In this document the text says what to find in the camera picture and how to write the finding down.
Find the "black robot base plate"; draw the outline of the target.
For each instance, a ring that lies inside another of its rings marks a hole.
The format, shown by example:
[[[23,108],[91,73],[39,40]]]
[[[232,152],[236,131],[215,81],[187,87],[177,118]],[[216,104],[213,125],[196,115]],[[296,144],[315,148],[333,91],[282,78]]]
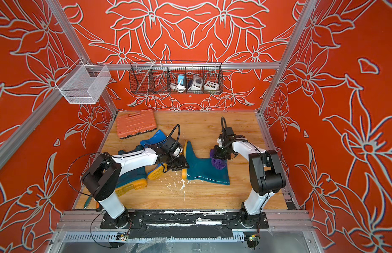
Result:
[[[125,210],[118,218],[104,214],[102,229],[140,229],[147,225],[154,226],[225,226],[230,229],[267,229],[268,219],[265,213],[249,215],[243,210]]]

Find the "white dotted box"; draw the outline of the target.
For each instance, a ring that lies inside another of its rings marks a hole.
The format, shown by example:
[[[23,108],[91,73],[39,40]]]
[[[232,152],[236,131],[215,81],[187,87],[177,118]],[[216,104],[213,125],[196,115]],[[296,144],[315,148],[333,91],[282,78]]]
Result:
[[[211,91],[217,91],[218,88],[219,88],[219,84],[218,84],[218,83],[215,83],[215,82],[207,81],[207,82],[204,84],[204,90],[205,90],[205,91],[209,91],[209,92],[211,92]]]

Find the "purple cloth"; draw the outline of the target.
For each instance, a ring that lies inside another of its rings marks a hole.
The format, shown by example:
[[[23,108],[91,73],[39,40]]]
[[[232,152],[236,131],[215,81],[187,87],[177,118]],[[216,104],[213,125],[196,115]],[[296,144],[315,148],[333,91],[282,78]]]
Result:
[[[227,161],[226,160],[221,160],[217,159],[215,157],[215,150],[211,149],[210,150],[210,159],[211,159],[211,164],[217,169],[217,170],[223,170],[227,166]]]

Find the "orange plastic tool case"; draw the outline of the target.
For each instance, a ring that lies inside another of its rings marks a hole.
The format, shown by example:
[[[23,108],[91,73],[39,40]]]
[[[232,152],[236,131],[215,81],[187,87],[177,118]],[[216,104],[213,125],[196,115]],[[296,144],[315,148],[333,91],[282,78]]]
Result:
[[[117,136],[126,139],[158,128],[152,109],[141,110],[134,114],[124,114],[116,118]]]

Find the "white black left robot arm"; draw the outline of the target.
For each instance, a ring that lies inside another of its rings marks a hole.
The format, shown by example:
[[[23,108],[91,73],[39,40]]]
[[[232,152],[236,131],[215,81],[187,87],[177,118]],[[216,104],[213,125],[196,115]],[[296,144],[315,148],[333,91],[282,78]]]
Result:
[[[112,156],[104,152],[95,159],[82,182],[112,220],[128,219],[126,208],[115,192],[120,177],[158,163],[165,163],[168,170],[187,169],[189,164],[182,152],[182,145],[177,141],[149,145],[125,155]]]

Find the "blue rubber boot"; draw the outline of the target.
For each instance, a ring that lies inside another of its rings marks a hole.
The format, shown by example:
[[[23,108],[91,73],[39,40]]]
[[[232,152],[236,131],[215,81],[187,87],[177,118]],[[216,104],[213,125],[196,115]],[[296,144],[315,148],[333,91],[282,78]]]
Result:
[[[161,130],[158,130],[153,137],[147,140],[142,140],[140,144],[146,148],[152,144],[160,143],[165,139],[166,135]],[[167,165],[165,163],[158,163],[157,167],[148,173],[147,178],[149,180],[156,180],[160,178],[165,173],[166,168]]]

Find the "dark teal rubber boot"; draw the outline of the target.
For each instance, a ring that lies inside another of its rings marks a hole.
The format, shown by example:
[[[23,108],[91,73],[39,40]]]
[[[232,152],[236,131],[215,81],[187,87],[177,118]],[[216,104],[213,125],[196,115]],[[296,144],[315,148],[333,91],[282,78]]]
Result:
[[[130,190],[139,190],[148,185],[145,167],[139,167],[119,177],[115,192],[118,197]]]

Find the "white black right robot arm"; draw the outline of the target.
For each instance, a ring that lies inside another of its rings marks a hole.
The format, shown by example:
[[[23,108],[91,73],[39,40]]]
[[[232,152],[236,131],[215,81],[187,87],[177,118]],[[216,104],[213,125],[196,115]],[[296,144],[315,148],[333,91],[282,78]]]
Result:
[[[222,127],[217,142],[212,151],[213,159],[224,162],[240,155],[248,161],[252,190],[241,205],[241,211],[245,217],[261,214],[269,199],[286,186],[278,153],[258,148],[246,137],[236,135],[231,127]]]

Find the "blue white small box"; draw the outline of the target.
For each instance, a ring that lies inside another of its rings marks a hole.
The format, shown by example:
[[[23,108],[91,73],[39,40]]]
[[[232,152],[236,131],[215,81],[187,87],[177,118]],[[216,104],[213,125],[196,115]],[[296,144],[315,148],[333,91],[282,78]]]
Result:
[[[185,81],[184,75],[179,75],[178,79],[177,79],[177,85],[178,86],[184,86],[184,81]]]

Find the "white grey round device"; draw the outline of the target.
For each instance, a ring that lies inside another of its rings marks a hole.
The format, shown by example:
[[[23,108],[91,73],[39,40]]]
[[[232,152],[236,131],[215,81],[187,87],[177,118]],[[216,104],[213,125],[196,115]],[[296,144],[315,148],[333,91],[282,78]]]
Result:
[[[203,78],[198,75],[194,75],[189,83],[188,91],[201,91],[202,87],[203,87]]]

